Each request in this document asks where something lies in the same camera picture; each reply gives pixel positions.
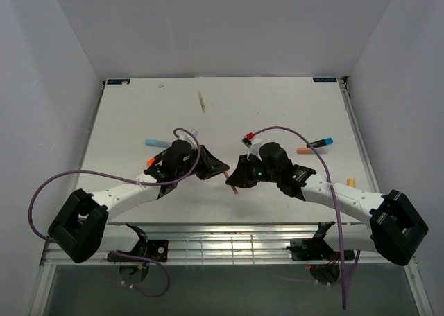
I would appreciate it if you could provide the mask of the light blue highlighter marker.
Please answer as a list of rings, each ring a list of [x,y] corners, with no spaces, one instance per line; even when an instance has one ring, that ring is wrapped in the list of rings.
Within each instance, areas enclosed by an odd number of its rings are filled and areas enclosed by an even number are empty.
[[[169,141],[160,141],[157,139],[146,139],[145,144],[147,146],[159,147],[159,148],[168,148],[171,146],[171,142]]]

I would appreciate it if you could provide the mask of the black marker orange cap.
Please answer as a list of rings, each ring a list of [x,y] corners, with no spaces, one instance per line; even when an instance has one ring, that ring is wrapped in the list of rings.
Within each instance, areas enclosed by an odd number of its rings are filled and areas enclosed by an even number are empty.
[[[156,164],[159,164],[164,158],[164,153],[161,152],[159,154],[157,154],[156,156],[152,157],[151,159],[149,159],[146,164],[148,167],[151,166],[155,166]]]

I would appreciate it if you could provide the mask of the yellow thin highlighter pen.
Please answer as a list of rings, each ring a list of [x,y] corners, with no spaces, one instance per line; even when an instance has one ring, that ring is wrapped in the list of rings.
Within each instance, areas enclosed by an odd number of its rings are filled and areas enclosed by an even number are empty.
[[[200,108],[202,110],[203,113],[206,113],[206,107],[205,107],[205,102],[203,100],[203,95],[201,94],[201,92],[198,92],[198,99],[199,99],[199,103],[200,103]]]

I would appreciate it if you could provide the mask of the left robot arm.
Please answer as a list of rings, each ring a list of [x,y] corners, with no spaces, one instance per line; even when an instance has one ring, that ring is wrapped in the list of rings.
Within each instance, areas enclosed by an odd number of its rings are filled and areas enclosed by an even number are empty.
[[[148,161],[145,171],[132,183],[104,191],[73,191],[51,223],[48,234],[75,263],[97,252],[107,252],[109,261],[132,261],[148,256],[148,238],[132,224],[114,225],[121,214],[168,195],[185,175],[207,180],[229,169],[204,146],[176,140]]]

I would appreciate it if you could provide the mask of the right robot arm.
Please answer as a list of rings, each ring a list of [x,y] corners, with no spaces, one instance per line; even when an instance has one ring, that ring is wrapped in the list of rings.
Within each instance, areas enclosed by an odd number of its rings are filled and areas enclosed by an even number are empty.
[[[385,195],[331,184],[315,170],[293,164],[275,142],[249,148],[226,180],[236,188],[252,188],[260,182],[276,184],[290,198],[338,209],[359,221],[358,225],[320,223],[311,238],[291,244],[297,260],[327,260],[347,251],[365,251],[406,266],[429,231],[404,193],[392,190]]]

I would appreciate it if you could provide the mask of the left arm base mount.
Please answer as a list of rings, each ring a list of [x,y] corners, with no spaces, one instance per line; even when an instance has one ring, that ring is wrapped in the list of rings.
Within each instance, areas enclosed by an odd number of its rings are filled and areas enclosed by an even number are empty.
[[[130,252],[110,252],[106,260],[109,262],[138,262],[150,259],[157,262],[167,262],[169,252],[168,240],[139,241]]]

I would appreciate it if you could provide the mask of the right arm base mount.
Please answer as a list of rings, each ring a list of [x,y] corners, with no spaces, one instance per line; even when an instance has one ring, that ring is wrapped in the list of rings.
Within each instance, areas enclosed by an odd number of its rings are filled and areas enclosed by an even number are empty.
[[[331,261],[337,255],[325,241],[316,239],[292,239],[286,250],[293,261]]]

